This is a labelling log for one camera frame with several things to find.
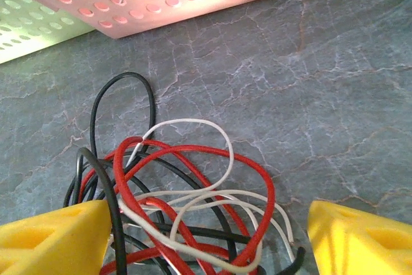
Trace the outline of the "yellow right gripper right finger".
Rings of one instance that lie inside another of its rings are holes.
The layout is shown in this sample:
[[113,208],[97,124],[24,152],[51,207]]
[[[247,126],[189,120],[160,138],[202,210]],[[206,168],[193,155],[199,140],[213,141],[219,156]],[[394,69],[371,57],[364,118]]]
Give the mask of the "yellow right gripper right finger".
[[411,226],[324,201],[307,233],[320,274],[411,274]]

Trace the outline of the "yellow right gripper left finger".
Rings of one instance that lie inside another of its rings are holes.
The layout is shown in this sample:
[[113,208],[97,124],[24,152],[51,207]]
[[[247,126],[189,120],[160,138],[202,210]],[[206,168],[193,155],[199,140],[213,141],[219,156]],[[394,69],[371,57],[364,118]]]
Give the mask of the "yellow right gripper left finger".
[[95,200],[1,226],[1,274],[98,274],[111,218]]

